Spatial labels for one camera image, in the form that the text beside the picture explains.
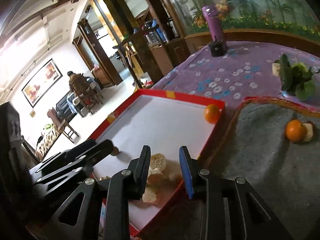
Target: black sofa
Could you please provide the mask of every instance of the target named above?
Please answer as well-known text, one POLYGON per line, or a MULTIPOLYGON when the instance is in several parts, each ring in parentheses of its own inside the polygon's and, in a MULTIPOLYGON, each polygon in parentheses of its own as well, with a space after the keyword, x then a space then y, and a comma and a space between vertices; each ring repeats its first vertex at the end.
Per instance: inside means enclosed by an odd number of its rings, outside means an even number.
MULTIPOLYGON (((63 98, 61 98, 59 102, 56 104, 56 111, 57 111, 57 117, 59 120, 66 119, 67 122, 70 122, 76 116, 76 113, 73 114, 71 112, 71 109, 67 103, 68 94, 69 92, 66 93, 63 96, 63 98)), ((78 108, 81 110, 83 106, 79 104, 78 108)))

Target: white tile floor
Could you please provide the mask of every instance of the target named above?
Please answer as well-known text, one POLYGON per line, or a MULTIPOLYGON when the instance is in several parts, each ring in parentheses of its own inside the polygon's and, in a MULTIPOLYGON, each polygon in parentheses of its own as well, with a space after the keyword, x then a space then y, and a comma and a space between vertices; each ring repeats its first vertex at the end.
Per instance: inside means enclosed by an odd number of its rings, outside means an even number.
POLYGON ((121 82, 118 86, 104 88, 102 90, 103 106, 95 106, 94 114, 89 113, 83 118, 77 114, 71 120, 70 126, 80 136, 79 138, 76 138, 75 143, 73 144, 70 142, 63 134, 60 135, 44 159, 50 158, 51 156, 64 150, 71 149, 87 140, 87 138, 97 129, 97 127, 107 118, 107 116, 132 95, 134 92, 134 86, 132 85, 133 78, 130 75, 129 70, 123 70, 120 73, 120 76, 122 77, 123 82, 121 82))

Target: floral tablecloth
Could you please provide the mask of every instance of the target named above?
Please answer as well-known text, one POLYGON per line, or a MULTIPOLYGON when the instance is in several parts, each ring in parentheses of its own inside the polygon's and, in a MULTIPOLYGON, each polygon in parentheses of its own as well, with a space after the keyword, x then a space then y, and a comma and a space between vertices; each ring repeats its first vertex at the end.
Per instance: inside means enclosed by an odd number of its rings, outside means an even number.
MULTIPOLYGON (((229 49, 223 57, 212 57, 208 46, 202 48, 161 79, 153 89, 222 100, 226 102, 227 114, 232 114, 247 96, 282 97, 280 78, 273 76, 271 66, 282 54, 288 56, 291 64, 297 57, 298 62, 320 68, 320 58, 281 45, 251 41, 228 41, 227 45, 229 49)), ((320 84, 318 74, 314 79, 320 84)), ((320 88, 317 91, 303 104, 319 110, 320 88)))

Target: person in brown jacket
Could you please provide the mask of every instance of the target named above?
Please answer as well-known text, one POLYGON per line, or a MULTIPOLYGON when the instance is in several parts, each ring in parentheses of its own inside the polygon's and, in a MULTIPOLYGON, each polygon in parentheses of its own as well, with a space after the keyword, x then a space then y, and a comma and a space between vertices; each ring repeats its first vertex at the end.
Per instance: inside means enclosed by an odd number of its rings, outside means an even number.
POLYGON ((90 86, 90 83, 82 74, 75 74, 72 71, 69 71, 68 76, 70 77, 70 91, 74 92, 77 96, 83 94, 90 86))

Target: red and yellow edge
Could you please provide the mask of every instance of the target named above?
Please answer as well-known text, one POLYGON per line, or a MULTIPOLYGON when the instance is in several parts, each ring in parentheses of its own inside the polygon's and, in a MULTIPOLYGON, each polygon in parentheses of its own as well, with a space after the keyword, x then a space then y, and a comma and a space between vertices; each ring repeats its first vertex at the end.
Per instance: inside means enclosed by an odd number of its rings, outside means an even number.
MULTIPOLYGON (((193 103, 193 104, 198 104, 198 105, 203 105, 207 106, 210 104, 215 104, 219 107, 220 114, 218 117, 218 121, 213 128, 209 139, 207 140, 206 144, 204 145, 203 149, 198 155, 198 158, 200 157, 201 153, 204 151, 206 148, 208 142, 212 138, 214 131, 217 130, 217 124, 219 123, 221 116, 224 114, 224 107, 225 103, 223 101, 215 100, 213 98, 206 98, 206 97, 200 97, 196 95, 189 95, 189 94, 183 94, 183 93, 178 93, 174 91, 165 91, 165 90, 145 90, 145 89, 139 89, 136 92, 134 92, 129 98, 127 98, 113 113, 111 113, 99 126, 98 128, 89 136, 91 139, 98 139, 98 137, 109 127, 109 125, 112 124, 114 120, 117 119, 117 117, 122 114, 135 100, 137 100, 140 96, 146 95, 146 96, 153 96, 153 97, 161 97, 161 98, 170 98, 173 100, 179 100, 183 102, 188 102, 188 103, 193 103)), ((159 214, 165 212, 175 201, 179 198, 178 193, 181 193, 184 189, 184 184, 183 181, 178 185, 176 188, 175 192, 173 193, 173 196, 170 198, 170 200, 162 207, 162 209, 159 211, 159 213, 155 216, 157 217, 159 214)), ((129 225, 129 231, 130 235, 135 237, 138 236, 143 230, 145 230, 149 224, 153 222, 155 217, 149 221, 149 223, 140 231, 138 231, 135 227, 132 225, 129 225)))

